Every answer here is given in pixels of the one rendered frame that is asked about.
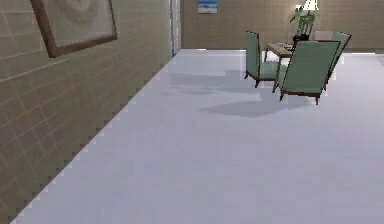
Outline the green upholstered dining chair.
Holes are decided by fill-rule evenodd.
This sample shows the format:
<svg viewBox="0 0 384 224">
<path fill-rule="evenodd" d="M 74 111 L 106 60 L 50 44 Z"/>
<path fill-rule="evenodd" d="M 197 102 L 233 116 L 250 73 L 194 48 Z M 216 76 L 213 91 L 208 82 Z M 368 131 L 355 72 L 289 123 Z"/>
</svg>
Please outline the green upholstered dining chair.
<svg viewBox="0 0 384 224">
<path fill-rule="evenodd" d="M 262 81 L 274 81 L 280 74 L 284 74 L 287 67 L 281 62 L 263 61 L 261 59 L 260 35 L 247 31 L 246 38 L 246 74 L 245 79 L 252 77 L 255 87 Z"/>
<path fill-rule="evenodd" d="M 343 50 L 346 48 L 348 42 L 350 41 L 352 35 L 345 33 L 345 32 L 339 32 L 339 31 L 315 31 L 313 40 L 332 40 L 332 41 L 339 41 L 340 45 L 337 48 L 336 55 L 333 59 L 331 68 L 329 70 L 329 73 L 327 75 L 327 78 L 325 80 L 325 84 L 323 86 L 323 89 L 326 89 L 327 84 L 329 83 L 329 80 L 332 76 L 332 73 L 343 53 Z"/>
<path fill-rule="evenodd" d="M 288 66 L 276 75 L 272 92 L 285 95 L 313 97 L 318 103 L 330 73 L 340 41 L 298 41 Z"/>
</svg>

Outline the brown wooden dining table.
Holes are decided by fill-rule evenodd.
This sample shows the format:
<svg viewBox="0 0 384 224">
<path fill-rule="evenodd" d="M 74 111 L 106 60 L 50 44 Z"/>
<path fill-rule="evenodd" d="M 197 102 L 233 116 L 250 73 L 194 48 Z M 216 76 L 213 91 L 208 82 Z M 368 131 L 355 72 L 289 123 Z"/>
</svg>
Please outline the brown wooden dining table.
<svg viewBox="0 0 384 224">
<path fill-rule="evenodd" d="M 277 57 L 277 61 L 268 61 L 267 56 L 268 53 L 272 52 Z M 273 90 L 276 91 L 278 87 L 278 78 L 280 75 L 284 75 L 288 66 L 282 63 L 283 59 L 290 59 L 292 56 L 292 52 L 285 48 L 284 45 L 267 43 L 265 48 L 264 59 L 261 63 L 261 77 L 263 81 L 273 81 Z"/>
</svg>

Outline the white room door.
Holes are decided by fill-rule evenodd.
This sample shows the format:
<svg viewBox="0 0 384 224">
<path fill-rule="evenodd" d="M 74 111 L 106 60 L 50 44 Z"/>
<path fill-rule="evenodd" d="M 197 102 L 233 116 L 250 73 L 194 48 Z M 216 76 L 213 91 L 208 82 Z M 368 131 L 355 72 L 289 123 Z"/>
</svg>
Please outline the white room door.
<svg viewBox="0 0 384 224">
<path fill-rule="evenodd" d="M 171 56 L 181 50 L 181 0 L 169 0 Z"/>
</svg>

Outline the green house plant black pot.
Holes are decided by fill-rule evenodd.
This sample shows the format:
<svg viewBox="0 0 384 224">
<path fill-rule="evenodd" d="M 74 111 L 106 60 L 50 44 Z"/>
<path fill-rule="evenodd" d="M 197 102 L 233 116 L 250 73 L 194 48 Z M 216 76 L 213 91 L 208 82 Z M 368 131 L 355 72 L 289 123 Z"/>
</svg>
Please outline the green house plant black pot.
<svg viewBox="0 0 384 224">
<path fill-rule="evenodd" d="M 308 41 L 315 21 L 315 11 L 306 10 L 304 6 L 296 8 L 289 22 L 297 25 L 296 34 L 293 36 L 293 47 L 299 41 Z"/>
</svg>

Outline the blue framed wall picture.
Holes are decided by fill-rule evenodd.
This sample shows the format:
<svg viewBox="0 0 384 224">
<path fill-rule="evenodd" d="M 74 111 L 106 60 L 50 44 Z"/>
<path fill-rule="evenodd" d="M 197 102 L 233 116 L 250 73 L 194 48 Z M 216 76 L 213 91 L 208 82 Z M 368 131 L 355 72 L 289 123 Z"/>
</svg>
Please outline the blue framed wall picture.
<svg viewBox="0 0 384 224">
<path fill-rule="evenodd" d="M 199 14 L 216 14 L 218 10 L 217 0 L 198 0 L 198 13 Z"/>
</svg>

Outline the brown framed wall picture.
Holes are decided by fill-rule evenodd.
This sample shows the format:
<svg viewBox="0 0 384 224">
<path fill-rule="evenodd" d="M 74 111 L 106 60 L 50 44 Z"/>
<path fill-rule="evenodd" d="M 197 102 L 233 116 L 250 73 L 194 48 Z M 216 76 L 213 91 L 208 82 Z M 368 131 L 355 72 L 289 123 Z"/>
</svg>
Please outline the brown framed wall picture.
<svg viewBox="0 0 384 224">
<path fill-rule="evenodd" d="M 50 58 L 117 39 L 112 0 L 30 2 Z"/>
</svg>

